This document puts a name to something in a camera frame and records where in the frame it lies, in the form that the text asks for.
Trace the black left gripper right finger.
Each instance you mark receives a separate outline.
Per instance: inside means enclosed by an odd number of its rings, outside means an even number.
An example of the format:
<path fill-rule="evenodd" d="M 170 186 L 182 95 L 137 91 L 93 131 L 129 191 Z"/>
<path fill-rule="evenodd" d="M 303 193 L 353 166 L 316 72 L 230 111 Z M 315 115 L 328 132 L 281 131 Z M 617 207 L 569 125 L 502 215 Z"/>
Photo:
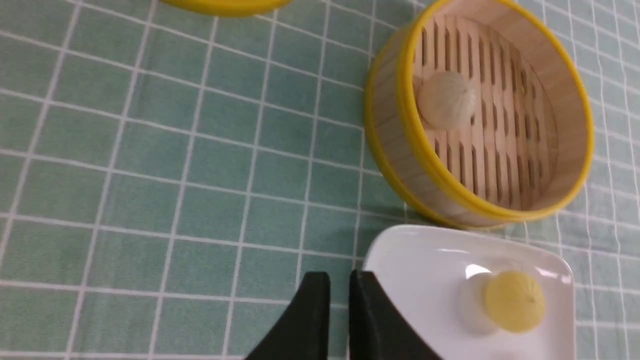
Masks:
<path fill-rule="evenodd" d="M 439 360 L 400 314 L 373 272 L 349 278 L 349 357 L 352 360 Z"/>

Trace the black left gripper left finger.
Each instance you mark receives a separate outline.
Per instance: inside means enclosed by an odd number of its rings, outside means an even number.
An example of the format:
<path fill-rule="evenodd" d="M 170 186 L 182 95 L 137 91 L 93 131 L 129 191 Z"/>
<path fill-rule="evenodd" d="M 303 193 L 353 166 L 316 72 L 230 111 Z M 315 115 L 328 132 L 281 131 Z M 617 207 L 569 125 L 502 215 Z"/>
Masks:
<path fill-rule="evenodd" d="M 306 272 L 293 299 L 247 360 L 326 360 L 329 357 L 330 277 Z"/>

